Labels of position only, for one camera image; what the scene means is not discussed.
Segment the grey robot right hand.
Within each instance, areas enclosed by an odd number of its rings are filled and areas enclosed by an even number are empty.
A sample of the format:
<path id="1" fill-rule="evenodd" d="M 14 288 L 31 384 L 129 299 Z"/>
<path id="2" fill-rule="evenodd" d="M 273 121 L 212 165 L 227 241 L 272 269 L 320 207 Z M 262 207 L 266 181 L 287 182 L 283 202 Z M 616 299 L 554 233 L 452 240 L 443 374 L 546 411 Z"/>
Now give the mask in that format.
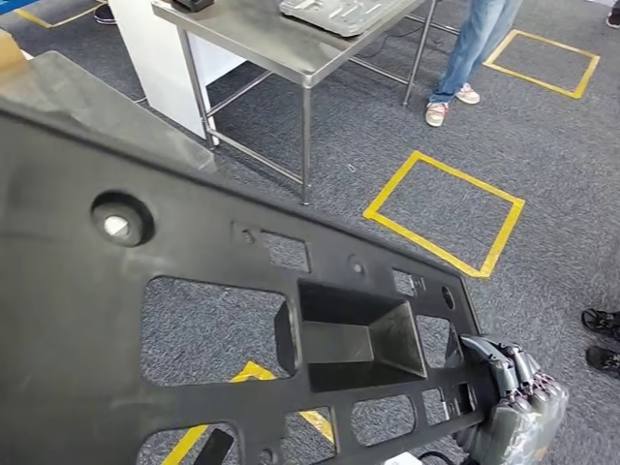
<path id="1" fill-rule="evenodd" d="M 499 397 L 484 421 L 453 438 L 471 463 L 539 463 L 563 420 L 568 389 L 520 345 L 486 334 L 460 339 L 490 369 Z"/>

